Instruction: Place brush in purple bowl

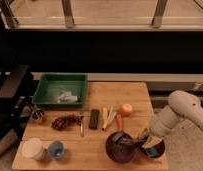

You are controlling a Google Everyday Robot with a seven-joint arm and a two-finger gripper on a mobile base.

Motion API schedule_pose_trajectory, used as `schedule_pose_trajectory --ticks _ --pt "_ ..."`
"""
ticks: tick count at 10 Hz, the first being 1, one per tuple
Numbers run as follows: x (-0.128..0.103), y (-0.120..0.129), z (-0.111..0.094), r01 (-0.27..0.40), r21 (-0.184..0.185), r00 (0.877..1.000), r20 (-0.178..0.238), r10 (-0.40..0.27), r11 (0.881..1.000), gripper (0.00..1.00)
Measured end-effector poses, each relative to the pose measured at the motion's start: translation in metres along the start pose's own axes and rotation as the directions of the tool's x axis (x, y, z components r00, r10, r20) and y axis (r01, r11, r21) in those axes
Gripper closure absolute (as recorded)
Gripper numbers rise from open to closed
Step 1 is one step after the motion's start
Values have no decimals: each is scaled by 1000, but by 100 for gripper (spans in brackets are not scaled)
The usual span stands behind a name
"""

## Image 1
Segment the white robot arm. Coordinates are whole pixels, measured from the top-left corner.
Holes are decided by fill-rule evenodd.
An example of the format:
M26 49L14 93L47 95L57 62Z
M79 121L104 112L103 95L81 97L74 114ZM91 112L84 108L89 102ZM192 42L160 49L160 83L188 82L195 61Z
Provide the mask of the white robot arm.
M159 144L183 119L190 120L203 132L203 107L200 99L191 93L176 90L168 96L168 104L150 119L140 134L140 139L146 138L142 147L149 149Z

